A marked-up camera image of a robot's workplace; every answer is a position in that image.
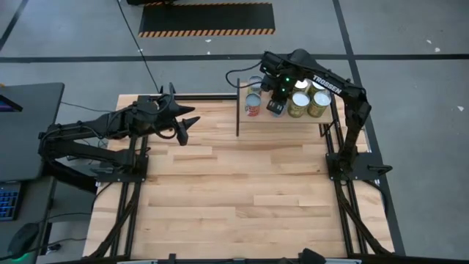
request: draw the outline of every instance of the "concrete floor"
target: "concrete floor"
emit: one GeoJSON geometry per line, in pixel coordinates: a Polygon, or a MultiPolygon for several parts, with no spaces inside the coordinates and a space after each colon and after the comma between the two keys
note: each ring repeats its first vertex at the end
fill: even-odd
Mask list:
{"type": "MultiPolygon", "coordinates": [[[[0,1],[0,35],[22,0],[0,1]]],[[[221,2],[181,0],[181,2],[221,2]]],[[[272,0],[272,36],[138,39],[145,55],[288,53],[345,54],[333,1],[272,0]]],[[[355,54],[468,54],[469,1],[340,0],[355,54]]],[[[123,9],[134,35],[143,7],[123,9]]],[[[115,0],[29,0],[1,46],[6,57],[138,56],[115,0]]],[[[373,122],[407,255],[469,260],[469,60],[361,60],[373,122]]],[[[172,81],[178,92],[234,92],[224,73],[255,60],[149,62],[159,85],[172,81]]],[[[320,61],[345,78],[347,60],[320,61]]],[[[240,74],[246,79],[255,71],[240,74]]],[[[59,81],[63,101],[113,109],[122,93],[155,91],[143,62],[0,63],[0,83],[59,81]]],[[[61,105],[57,122],[96,118],[92,111],[61,105]]],[[[90,199],[82,199],[83,206],[90,199]]],[[[72,234],[86,236],[84,227],[72,234]]],[[[54,229],[67,229],[59,225],[54,229]]],[[[54,231],[51,241],[71,236],[54,231]]],[[[81,255],[82,243],[40,260],[49,263],[81,255]]]]}

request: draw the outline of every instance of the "led light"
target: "led light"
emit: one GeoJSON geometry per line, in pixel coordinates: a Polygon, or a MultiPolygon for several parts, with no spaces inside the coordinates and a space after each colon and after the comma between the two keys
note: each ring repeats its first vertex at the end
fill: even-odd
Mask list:
{"type": "Polygon", "coordinates": [[[12,259],[13,262],[20,262],[25,260],[28,257],[29,253],[24,254],[23,256],[17,258],[17,259],[12,259]]]}

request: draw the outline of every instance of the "can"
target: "can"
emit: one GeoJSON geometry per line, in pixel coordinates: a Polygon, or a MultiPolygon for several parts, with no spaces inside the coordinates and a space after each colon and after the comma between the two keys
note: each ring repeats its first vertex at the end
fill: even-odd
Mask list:
{"type": "Polygon", "coordinates": [[[321,117],[324,110],[330,104],[330,95],[328,92],[317,92],[314,94],[313,100],[308,107],[308,114],[312,117],[321,117]]]}
{"type": "Polygon", "coordinates": [[[308,95],[310,98],[314,97],[314,94],[317,92],[325,92],[326,89],[321,84],[318,84],[316,81],[311,81],[312,85],[309,87],[308,95]]]}
{"type": "Polygon", "coordinates": [[[261,95],[262,93],[261,84],[260,84],[261,81],[262,81],[261,76],[251,76],[248,80],[248,84],[253,84],[253,85],[249,86],[248,94],[256,93],[258,95],[261,95]]]}
{"type": "Polygon", "coordinates": [[[261,110],[261,97],[256,93],[246,96],[245,111],[249,117],[255,117],[261,110]]]}
{"type": "Polygon", "coordinates": [[[285,105],[284,105],[284,108],[281,110],[281,113],[280,113],[280,114],[276,114],[276,113],[274,113],[274,112],[272,112],[272,111],[271,111],[270,113],[272,113],[272,116],[273,116],[273,117],[282,117],[282,116],[285,114],[286,111],[287,111],[287,105],[285,104],[285,105]]]}
{"type": "Polygon", "coordinates": [[[305,92],[296,92],[288,105],[288,114],[291,117],[301,117],[309,104],[309,96],[305,92]]]}
{"type": "Polygon", "coordinates": [[[292,93],[289,96],[289,99],[292,99],[293,95],[296,92],[308,92],[308,88],[311,85],[311,82],[308,79],[304,79],[304,81],[297,81],[295,86],[293,87],[292,93]]]}

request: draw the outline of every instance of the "wood plank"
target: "wood plank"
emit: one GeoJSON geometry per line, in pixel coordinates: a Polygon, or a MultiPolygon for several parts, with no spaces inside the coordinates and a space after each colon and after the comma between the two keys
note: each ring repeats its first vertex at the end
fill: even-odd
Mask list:
{"type": "MultiPolygon", "coordinates": [[[[117,107],[136,99],[121,95],[117,107]]],[[[297,257],[305,247],[326,257],[345,257],[318,124],[248,122],[236,137],[235,101],[183,105],[196,107],[184,118],[202,117],[189,130],[187,146],[149,137],[150,163],[139,200],[133,259],[167,259],[169,253],[181,259],[297,257]]],[[[121,150],[128,144],[129,139],[111,141],[109,148],[121,150]]],[[[367,151],[364,132],[357,146],[367,151]]],[[[338,149],[335,139],[334,147],[338,149]]],[[[120,188],[113,184],[96,201],[84,255],[96,249],[114,224],[120,188]]],[[[363,221],[392,250],[380,194],[359,183],[355,190],[363,221]]],[[[120,252],[126,232],[121,233],[120,252]]],[[[357,249],[355,233],[352,239],[357,249]]]]}

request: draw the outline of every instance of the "computer mouse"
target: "computer mouse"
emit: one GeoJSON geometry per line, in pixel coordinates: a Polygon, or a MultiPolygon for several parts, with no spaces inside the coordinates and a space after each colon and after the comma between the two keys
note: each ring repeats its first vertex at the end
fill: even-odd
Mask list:
{"type": "Polygon", "coordinates": [[[38,223],[23,225],[10,241],[8,254],[14,256],[13,258],[19,258],[24,255],[33,244],[34,240],[36,240],[37,234],[39,234],[38,223]]]}

